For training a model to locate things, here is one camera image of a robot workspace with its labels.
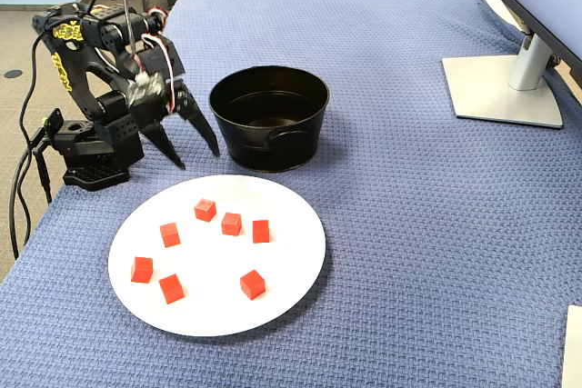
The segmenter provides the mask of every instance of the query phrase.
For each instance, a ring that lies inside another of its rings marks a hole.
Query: robotic arm
[[[45,34],[43,42],[65,90],[87,119],[65,121],[55,109],[43,126],[44,144],[32,144],[37,147],[35,156],[48,142],[65,158],[65,183],[94,191],[128,180],[127,167],[144,156],[141,132],[175,165],[185,168],[161,125],[173,113],[190,122],[218,156],[212,128],[178,78],[184,67],[177,51],[159,34],[166,14],[158,9],[138,14],[129,8],[126,15],[122,5],[96,7],[90,12],[85,8],[59,5],[33,19],[36,32]],[[142,50],[135,50],[133,36],[144,42]],[[94,96],[87,73],[107,83],[112,91]]]

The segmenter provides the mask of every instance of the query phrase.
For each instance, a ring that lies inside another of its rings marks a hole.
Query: textured fabric
[[[441,63],[514,54],[517,30],[483,0],[178,0],[166,34],[209,119],[213,84],[245,67],[326,81],[316,157],[263,176],[316,209],[323,271],[223,338],[124,308],[106,266],[125,218],[186,179],[250,174],[173,117],[187,170],[145,144],[129,183],[65,187],[48,209],[0,288],[0,386],[559,386],[582,303],[582,111],[548,72],[563,130],[456,119]]]

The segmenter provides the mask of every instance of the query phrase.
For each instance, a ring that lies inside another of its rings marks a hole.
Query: monitor stand
[[[527,37],[518,55],[443,58],[461,118],[561,128],[562,115],[542,74],[552,50]]]

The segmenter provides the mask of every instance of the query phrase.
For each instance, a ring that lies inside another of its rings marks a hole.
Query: white plate
[[[210,223],[196,220],[201,198],[216,202]],[[225,213],[242,215],[239,236],[222,235]],[[268,220],[271,242],[253,244],[252,223]],[[165,248],[159,226],[176,222],[181,244]],[[313,285],[326,254],[324,229],[313,208],[283,185],[258,177],[201,177],[145,201],[117,231],[109,279],[121,303],[158,329],[191,336],[239,333],[274,320]],[[131,282],[136,256],[153,258],[149,284]],[[241,276],[257,270],[266,292],[249,300]],[[166,304],[158,281],[177,274],[186,297]]]

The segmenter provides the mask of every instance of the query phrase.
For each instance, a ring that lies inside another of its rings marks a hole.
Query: black bucket
[[[329,91],[317,76],[265,66],[234,73],[210,93],[231,157],[258,172],[283,172],[317,150]]]

